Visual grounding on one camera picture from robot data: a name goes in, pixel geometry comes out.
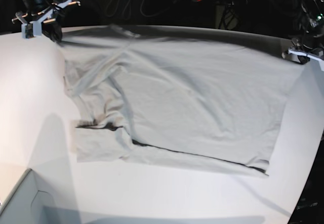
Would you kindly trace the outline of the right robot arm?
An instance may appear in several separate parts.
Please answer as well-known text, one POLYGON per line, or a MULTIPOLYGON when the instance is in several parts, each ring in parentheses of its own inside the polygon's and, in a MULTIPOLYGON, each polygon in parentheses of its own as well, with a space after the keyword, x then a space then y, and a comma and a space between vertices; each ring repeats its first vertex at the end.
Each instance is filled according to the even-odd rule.
POLYGON ((60 43, 62 27, 58 18, 65 16, 66 7, 80 6, 79 0, 22 0, 26 11, 18 11, 13 23, 21 23, 23 39, 31 39, 45 35, 51 41, 60 43))

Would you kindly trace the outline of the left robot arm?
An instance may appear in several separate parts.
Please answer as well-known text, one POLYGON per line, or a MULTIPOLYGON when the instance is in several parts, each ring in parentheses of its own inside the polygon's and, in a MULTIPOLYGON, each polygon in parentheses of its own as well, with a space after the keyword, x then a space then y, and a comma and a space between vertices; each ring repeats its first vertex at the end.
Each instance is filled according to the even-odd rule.
POLYGON ((300 34, 292 36, 292 46, 282 57, 295 56, 300 64, 317 61, 323 70, 323 0, 297 0, 300 10, 297 16, 300 34))

